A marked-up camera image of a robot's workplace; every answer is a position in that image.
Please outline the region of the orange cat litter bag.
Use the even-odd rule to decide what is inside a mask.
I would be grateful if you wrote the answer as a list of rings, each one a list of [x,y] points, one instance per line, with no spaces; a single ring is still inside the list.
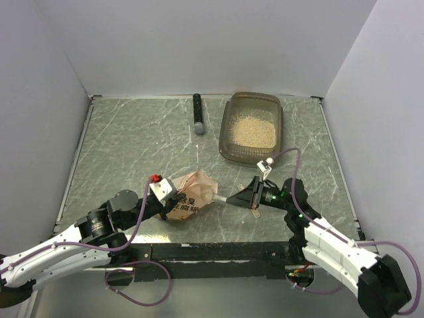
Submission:
[[[178,193],[184,193],[185,199],[182,199],[171,212],[167,214],[168,219],[174,221],[183,221],[208,204],[203,204],[197,196],[199,185],[210,186],[215,193],[218,192],[218,181],[210,178],[202,171],[192,172],[184,176],[172,179]]]

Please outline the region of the clear plastic litter scoop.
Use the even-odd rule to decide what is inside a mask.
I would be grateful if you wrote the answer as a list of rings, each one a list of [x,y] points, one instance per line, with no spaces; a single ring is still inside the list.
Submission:
[[[216,194],[213,191],[213,188],[210,186],[206,186],[206,185],[199,185],[197,190],[197,196],[200,199],[200,201],[205,205],[205,204],[210,204],[213,202],[217,202],[217,203],[226,203],[227,202],[227,198]]]

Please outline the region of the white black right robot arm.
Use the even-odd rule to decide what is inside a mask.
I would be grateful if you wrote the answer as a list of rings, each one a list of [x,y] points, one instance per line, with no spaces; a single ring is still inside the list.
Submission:
[[[299,179],[289,178],[282,187],[254,177],[247,188],[225,203],[247,209],[266,205],[286,212],[284,221],[293,233],[288,252],[297,264],[310,262],[326,270],[357,298],[368,317],[393,317],[411,301],[411,292],[397,261],[389,255],[362,248],[334,229],[307,202]]]

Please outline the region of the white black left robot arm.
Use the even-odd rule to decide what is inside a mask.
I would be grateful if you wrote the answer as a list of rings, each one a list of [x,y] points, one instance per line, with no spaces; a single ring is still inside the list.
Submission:
[[[141,222],[159,215],[162,219],[182,200],[173,194],[164,203],[155,195],[143,198],[122,190],[65,231],[24,252],[1,257],[1,307],[27,300],[47,282],[91,267],[124,266],[131,258],[132,237]]]

